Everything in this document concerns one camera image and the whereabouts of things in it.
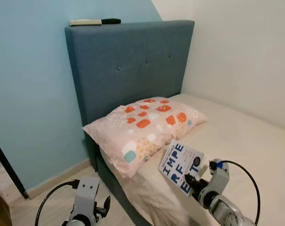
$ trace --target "robotic hand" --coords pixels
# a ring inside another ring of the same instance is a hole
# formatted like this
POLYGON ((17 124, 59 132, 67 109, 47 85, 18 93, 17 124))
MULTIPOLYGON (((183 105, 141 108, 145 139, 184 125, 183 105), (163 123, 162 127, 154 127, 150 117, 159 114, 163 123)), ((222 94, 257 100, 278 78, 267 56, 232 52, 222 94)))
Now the robotic hand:
POLYGON ((222 195, 222 192, 229 181, 228 164, 223 163, 219 159, 214 159, 214 161, 210 161, 209 168, 212 175, 209 182, 203 179, 197 181, 192 175, 185 175, 186 182, 193 189, 192 196, 203 208, 207 209, 222 226, 255 226, 258 222, 260 210, 259 192, 256 184, 255 186, 258 194, 258 214, 255 223, 253 223, 252 220, 241 213, 237 206, 222 195))
POLYGON ((37 212, 35 226, 38 226, 40 213, 46 200, 54 191, 65 185, 71 185, 77 191, 69 220, 64 221, 62 226, 96 226, 99 220, 97 214, 100 214, 102 218, 107 216, 110 208, 110 196, 107 197, 103 208, 97 207, 95 197, 99 188, 99 179, 83 176, 80 180, 64 182, 47 194, 37 212))

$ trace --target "white wall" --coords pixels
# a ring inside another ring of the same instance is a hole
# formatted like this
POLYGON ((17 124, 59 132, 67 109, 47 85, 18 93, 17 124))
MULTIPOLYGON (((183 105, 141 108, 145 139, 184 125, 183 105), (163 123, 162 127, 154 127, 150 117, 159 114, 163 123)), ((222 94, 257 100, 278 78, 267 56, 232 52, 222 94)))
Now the white wall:
POLYGON ((193 0, 191 19, 182 91, 285 128, 285 0, 193 0))
POLYGON ((189 20, 192 0, 152 0, 162 20, 189 20))

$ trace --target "mattress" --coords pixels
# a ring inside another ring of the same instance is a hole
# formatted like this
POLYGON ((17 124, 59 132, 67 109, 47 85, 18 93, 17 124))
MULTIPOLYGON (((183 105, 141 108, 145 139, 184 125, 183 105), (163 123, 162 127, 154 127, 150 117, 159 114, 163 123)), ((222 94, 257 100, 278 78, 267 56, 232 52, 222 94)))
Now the mattress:
MULTIPOLYGON (((191 105, 208 116, 179 142, 213 158, 240 163, 252 174, 261 193, 258 225, 285 226, 285 130, 228 107, 180 94, 173 100, 191 105)), ((132 179, 122 178, 102 156, 137 211, 155 226, 219 225, 192 197, 185 196, 158 170, 167 145, 145 162, 132 179)), ((256 216, 256 192, 248 176, 229 165, 224 195, 251 220, 256 216)), ((202 177, 210 180, 207 170, 202 177)))

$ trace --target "pink pillowcase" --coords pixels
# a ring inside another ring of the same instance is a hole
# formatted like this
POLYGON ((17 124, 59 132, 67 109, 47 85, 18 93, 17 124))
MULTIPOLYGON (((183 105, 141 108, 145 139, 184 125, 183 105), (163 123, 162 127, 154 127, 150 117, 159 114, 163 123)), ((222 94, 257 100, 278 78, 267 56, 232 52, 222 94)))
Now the pink pillowcase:
POLYGON ((163 97, 119 106, 83 130, 107 154, 122 177, 139 167, 172 139, 179 139, 206 121, 196 109, 163 97))

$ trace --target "blue headboard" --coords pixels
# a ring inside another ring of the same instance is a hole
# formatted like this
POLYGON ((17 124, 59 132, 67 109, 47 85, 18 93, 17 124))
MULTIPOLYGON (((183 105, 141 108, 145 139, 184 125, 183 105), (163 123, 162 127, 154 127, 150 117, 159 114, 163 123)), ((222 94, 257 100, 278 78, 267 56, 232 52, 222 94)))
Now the blue headboard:
POLYGON ((193 21, 66 27, 82 124, 119 105, 179 94, 193 27, 193 21))

